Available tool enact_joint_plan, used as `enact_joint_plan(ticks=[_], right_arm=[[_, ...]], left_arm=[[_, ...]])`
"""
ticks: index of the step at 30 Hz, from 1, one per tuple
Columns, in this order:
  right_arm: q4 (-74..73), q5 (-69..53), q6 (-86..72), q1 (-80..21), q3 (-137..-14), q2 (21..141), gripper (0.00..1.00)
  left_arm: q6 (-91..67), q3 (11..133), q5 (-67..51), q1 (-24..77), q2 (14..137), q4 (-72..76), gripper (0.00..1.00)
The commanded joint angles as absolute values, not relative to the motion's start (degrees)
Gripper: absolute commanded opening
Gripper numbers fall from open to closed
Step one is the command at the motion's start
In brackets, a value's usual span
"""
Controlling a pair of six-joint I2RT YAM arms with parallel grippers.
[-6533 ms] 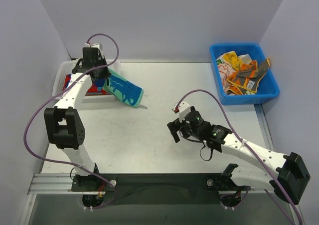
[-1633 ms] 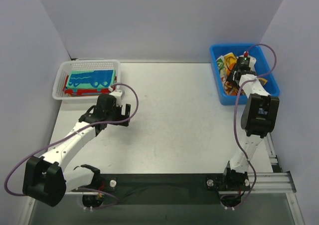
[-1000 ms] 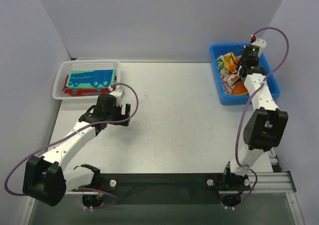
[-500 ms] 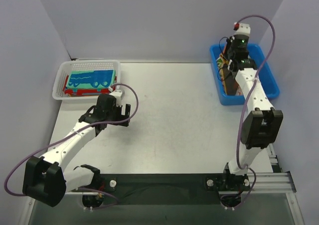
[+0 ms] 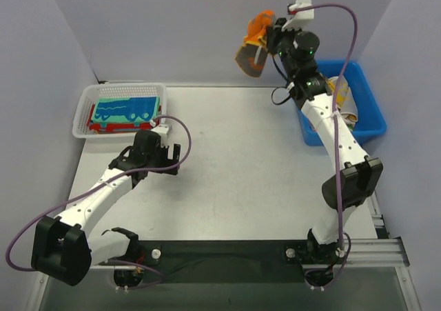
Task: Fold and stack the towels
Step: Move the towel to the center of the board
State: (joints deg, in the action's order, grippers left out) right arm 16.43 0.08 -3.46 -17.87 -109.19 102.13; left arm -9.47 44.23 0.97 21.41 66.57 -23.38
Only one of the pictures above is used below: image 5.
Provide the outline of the grey orange-edged towel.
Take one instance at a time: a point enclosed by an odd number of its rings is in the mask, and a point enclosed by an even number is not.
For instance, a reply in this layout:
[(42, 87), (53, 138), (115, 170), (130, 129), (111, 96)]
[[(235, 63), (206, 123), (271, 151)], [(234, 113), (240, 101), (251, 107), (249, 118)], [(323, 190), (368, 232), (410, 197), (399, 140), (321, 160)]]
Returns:
[(268, 56), (267, 28), (275, 23), (272, 10), (264, 10), (247, 24), (247, 34), (239, 47), (235, 62), (249, 77), (259, 78), (265, 67)]

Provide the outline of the green teal towel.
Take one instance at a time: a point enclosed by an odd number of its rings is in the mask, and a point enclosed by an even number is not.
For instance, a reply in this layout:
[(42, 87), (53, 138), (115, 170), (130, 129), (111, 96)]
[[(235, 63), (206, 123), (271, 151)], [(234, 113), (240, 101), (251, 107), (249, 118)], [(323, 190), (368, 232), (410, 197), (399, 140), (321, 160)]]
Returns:
[(95, 104), (93, 123), (146, 123), (157, 114), (158, 97), (101, 98)]

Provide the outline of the red blue tiger towel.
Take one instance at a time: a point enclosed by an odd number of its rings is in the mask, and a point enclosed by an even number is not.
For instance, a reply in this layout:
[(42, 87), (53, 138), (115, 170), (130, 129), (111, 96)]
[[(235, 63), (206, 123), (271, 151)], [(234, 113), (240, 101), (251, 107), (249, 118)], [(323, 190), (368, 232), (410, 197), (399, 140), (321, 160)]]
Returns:
[(120, 134), (137, 132), (138, 130), (151, 130), (150, 123), (96, 123), (92, 121), (95, 105), (93, 104), (86, 123), (87, 129), (96, 134)]

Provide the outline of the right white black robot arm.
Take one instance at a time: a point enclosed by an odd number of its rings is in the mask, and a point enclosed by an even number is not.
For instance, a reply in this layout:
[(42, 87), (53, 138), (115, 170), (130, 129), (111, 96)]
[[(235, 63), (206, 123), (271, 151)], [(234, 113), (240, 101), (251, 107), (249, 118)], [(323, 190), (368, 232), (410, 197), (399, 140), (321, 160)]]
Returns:
[(298, 27), (287, 27), (288, 22), (278, 18), (267, 28), (267, 49), (280, 59), (289, 98), (314, 127), (335, 171), (322, 185), (325, 211), (308, 239), (317, 248), (336, 245), (342, 250), (345, 224), (373, 194), (383, 164), (360, 146), (338, 111), (337, 92), (318, 71), (314, 58), (319, 38)]

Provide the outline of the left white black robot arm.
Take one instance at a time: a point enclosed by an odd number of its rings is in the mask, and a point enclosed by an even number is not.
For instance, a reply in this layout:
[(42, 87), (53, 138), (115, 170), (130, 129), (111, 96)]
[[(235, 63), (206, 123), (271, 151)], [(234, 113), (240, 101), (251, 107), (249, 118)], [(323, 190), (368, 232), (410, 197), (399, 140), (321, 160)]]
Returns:
[(137, 234), (124, 228), (105, 230), (98, 238), (90, 233), (110, 208), (148, 175), (176, 175), (181, 147), (170, 147), (170, 127), (159, 125), (135, 134), (134, 143), (113, 159), (84, 199), (56, 217), (42, 217), (36, 225), (32, 269), (68, 285), (83, 280), (93, 265), (106, 261), (136, 262), (142, 258)]

